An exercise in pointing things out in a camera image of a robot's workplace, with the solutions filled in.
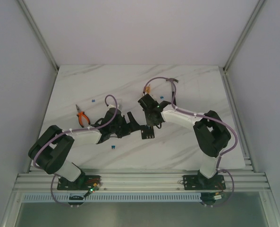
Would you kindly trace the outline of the black fuse box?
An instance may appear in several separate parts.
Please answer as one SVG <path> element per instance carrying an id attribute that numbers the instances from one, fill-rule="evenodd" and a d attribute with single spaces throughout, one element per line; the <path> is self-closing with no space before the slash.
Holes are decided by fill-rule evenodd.
<path id="1" fill-rule="evenodd" d="M 143 140 L 154 139 L 154 129 L 149 125 L 141 125 L 141 137 Z"/>

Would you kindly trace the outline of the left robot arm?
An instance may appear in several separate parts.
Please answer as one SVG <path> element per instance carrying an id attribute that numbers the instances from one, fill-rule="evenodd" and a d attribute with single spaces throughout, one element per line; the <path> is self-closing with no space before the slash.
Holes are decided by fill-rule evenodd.
<path id="1" fill-rule="evenodd" d="M 28 156 L 34 161 L 33 165 L 44 170 L 47 174 L 61 176 L 68 180 L 74 190 L 81 190 L 85 185 L 84 172 L 67 160 L 68 154 L 76 142 L 85 144 L 101 144 L 113 134 L 121 139 L 135 131 L 141 130 L 141 125 L 134 119 L 131 112 L 127 113 L 126 122 L 121 111 L 110 108 L 103 118 L 87 128 L 64 131 L 57 125 L 50 126 L 30 148 Z"/>

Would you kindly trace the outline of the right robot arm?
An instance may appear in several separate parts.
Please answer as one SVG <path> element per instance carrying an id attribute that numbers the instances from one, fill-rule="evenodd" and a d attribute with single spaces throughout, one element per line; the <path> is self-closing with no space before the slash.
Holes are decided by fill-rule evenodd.
<path id="1" fill-rule="evenodd" d="M 198 146 L 203 152 L 201 166 L 196 175 L 188 176 L 184 186 L 190 190 L 219 190 L 223 176 L 219 175 L 221 152 L 227 147 L 231 134 L 215 111 L 191 113 L 179 109 L 174 103 L 158 103 L 149 94 L 142 96 L 138 103 L 142 107 L 149 126 L 160 126 L 164 122 L 193 129 Z"/>

